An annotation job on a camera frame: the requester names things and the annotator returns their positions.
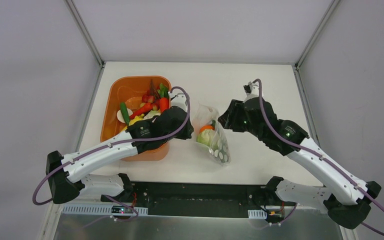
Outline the orange fruit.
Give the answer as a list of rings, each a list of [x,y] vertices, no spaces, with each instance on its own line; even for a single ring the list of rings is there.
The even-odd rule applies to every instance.
[[[200,128],[199,133],[204,132],[205,130],[214,130],[215,127],[213,125],[207,124]]]

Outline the clear dotted zip bag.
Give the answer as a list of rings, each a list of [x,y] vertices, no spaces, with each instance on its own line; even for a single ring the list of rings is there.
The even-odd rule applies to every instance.
[[[231,162],[231,153],[219,117],[220,113],[215,107],[200,104],[192,119],[193,138],[212,161],[225,166]]]

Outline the long green cucumber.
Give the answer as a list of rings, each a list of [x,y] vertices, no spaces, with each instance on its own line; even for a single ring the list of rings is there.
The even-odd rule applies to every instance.
[[[224,136],[216,133],[213,138],[211,149],[213,150],[213,156],[217,162],[222,165],[228,164],[230,162],[231,157],[228,142]]]

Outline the red chili pepper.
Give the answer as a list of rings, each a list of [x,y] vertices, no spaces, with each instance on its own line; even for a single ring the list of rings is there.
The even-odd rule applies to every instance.
[[[142,107],[137,109],[132,115],[129,116],[130,120],[133,120],[135,117],[140,116],[142,114],[147,114],[153,109],[153,104],[150,102],[145,103]]]

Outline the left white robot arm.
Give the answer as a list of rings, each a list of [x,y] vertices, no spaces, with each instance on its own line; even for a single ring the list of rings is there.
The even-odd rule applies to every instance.
[[[92,172],[115,161],[153,151],[172,139],[192,137],[190,110],[171,106],[156,117],[140,120],[116,136],[87,150],[47,155],[46,177],[51,201],[70,202],[81,195],[110,196],[119,202],[132,198],[133,189],[125,173],[96,175]]]

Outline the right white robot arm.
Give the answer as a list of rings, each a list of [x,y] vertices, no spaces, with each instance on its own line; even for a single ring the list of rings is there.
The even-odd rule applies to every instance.
[[[302,185],[273,176],[263,189],[264,200],[268,204],[276,205],[280,201],[300,203],[326,213],[335,223],[347,229],[355,229],[367,218],[371,200],[365,193],[375,199],[381,186],[375,181],[365,182],[348,171],[342,175],[337,170],[340,166],[331,158],[322,160],[313,153],[278,139],[266,124],[257,98],[246,102],[233,99],[218,122],[226,130],[252,134],[272,151],[304,167],[323,184]]]

